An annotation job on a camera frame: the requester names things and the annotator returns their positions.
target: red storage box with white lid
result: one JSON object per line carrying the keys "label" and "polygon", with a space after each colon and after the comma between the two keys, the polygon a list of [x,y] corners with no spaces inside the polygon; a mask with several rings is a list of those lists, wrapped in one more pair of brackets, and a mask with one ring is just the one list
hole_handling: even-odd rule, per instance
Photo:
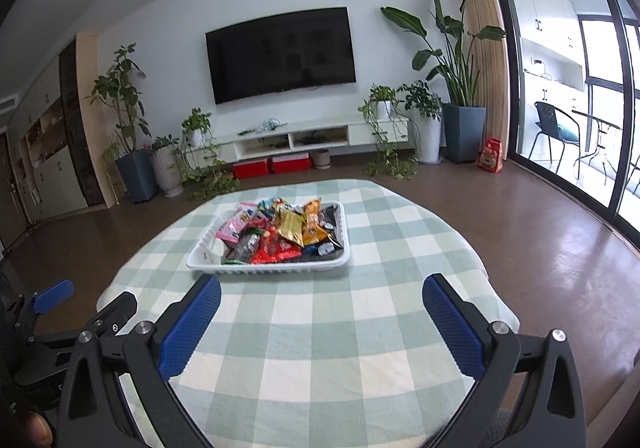
{"label": "red storage box with white lid", "polygon": [[267,157],[258,159],[247,159],[239,161],[233,165],[234,175],[238,179],[246,179],[248,177],[258,177],[260,175],[269,174],[269,163]]}
{"label": "red storage box with white lid", "polygon": [[302,172],[311,169],[311,158],[307,152],[277,155],[271,159],[273,173]]}

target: white tv cabinet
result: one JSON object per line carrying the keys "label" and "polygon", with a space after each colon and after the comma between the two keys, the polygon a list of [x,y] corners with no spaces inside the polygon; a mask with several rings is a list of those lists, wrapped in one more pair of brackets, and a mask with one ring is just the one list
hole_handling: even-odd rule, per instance
{"label": "white tv cabinet", "polygon": [[[408,141],[408,118],[396,116],[378,123],[390,142]],[[305,144],[303,140],[313,133],[324,132],[327,142]],[[227,134],[214,136],[218,158],[228,163],[271,155],[307,152],[325,148],[375,144],[376,136],[361,115],[342,116],[325,120],[297,121],[287,123],[272,131],[251,132],[243,136]],[[193,160],[199,167],[207,165],[209,155],[206,148],[191,150]]]}

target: screw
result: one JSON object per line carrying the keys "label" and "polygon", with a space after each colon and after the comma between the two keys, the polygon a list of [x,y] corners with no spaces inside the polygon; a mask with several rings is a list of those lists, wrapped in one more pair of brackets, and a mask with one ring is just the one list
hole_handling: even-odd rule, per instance
{"label": "screw", "polygon": [[137,323],[136,332],[138,334],[147,334],[151,330],[151,327],[153,327],[153,324],[151,322],[149,322],[148,320],[143,320],[142,322]]}
{"label": "screw", "polygon": [[82,331],[78,336],[80,343],[88,343],[94,335],[91,331]]}
{"label": "screw", "polygon": [[491,324],[491,329],[494,330],[496,334],[507,334],[509,332],[509,326],[505,322],[494,322]]}
{"label": "screw", "polygon": [[556,342],[564,342],[566,340],[566,334],[564,334],[563,330],[560,329],[554,329],[551,332],[551,337],[556,341]]}

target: black tv screen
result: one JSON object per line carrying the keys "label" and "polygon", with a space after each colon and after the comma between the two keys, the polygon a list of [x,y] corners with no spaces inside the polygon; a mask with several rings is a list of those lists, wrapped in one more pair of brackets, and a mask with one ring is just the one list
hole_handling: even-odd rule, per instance
{"label": "black tv screen", "polygon": [[217,104],[356,81],[347,8],[258,18],[207,33]]}

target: checkered tablecloth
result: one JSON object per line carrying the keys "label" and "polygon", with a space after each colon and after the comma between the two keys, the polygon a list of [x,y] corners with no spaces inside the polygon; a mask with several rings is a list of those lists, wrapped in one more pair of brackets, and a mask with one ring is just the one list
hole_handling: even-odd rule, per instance
{"label": "checkered tablecloth", "polygon": [[[343,203],[350,262],[307,274],[219,275],[222,304],[184,372],[172,378],[176,394],[216,448],[421,446],[472,384],[422,305],[424,278],[441,272],[489,322],[515,331],[519,323],[458,232],[373,182],[218,197],[135,254],[97,308],[130,291],[138,312],[124,331],[157,319],[197,279],[185,262],[212,216],[272,196]],[[160,446],[127,376],[123,387],[146,441]]]}

